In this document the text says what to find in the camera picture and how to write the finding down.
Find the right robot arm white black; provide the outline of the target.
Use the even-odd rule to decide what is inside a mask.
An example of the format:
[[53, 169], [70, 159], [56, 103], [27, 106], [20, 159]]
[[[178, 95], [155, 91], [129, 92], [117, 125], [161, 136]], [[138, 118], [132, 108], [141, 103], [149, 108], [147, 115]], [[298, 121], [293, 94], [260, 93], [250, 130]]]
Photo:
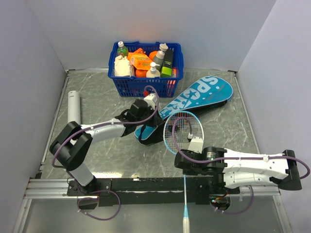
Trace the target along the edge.
[[279, 154], [252, 154], [218, 147], [206, 147], [201, 153], [181, 150], [174, 166], [184, 175], [209, 175], [212, 185], [235, 189], [248, 185], [273, 185], [287, 191], [302, 189], [293, 150]]

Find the blue sport racket bag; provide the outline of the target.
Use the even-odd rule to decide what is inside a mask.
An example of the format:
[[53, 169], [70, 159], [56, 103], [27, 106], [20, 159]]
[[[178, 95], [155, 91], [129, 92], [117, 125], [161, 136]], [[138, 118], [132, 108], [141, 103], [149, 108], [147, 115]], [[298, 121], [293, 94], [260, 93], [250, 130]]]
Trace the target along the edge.
[[214, 108], [224, 106], [233, 96], [232, 85], [217, 76], [205, 76], [186, 88], [175, 99], [159, 110], [163, 122], [159, 126], [141, 126], [135, 130], [135, 138], [148, 146], [163, 140], [167, 118], [178, 111], [188, 111], [200, 116]]

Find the white shuttlecock tube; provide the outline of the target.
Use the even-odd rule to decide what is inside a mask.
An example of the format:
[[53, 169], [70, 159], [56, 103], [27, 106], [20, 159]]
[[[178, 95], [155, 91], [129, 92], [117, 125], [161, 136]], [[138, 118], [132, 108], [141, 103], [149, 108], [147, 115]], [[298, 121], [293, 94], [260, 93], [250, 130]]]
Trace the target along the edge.
[[80, 93], [78, 91], [68, 92], [68, 115], [67, 121], [75, 121], [81, 124], [81, 103], [80, 103]]

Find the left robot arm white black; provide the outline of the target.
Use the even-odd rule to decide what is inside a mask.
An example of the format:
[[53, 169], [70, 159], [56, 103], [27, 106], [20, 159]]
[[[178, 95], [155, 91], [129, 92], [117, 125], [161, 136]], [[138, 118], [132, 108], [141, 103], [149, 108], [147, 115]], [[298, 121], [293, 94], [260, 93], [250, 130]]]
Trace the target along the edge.
[[90, 146], [110, 138], [127, 136], [140, 125], [160, 124], [162, 119], [157, 108], [157, 96], [149, 94], [135, 100], [129, 109], [109, 121], [91, 125], [69, 122], [50, 145], [49, 150], [54, 155], [52, 165], [57, 167], [57, 160], [86, 193], [98, 190], [97, 179], [84, 163]]

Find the badminton racket white grip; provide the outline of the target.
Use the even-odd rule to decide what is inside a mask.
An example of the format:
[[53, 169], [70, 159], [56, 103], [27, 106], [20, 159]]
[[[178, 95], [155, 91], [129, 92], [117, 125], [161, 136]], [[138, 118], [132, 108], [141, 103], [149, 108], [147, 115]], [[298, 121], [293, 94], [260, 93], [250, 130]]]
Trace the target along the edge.
[[187, 150], [194, 136], [204, 139], [202, 124], [193, 113], [178, 111], [167, 118], [163, 141], [171, 153], [177, 154], [178, 149]]

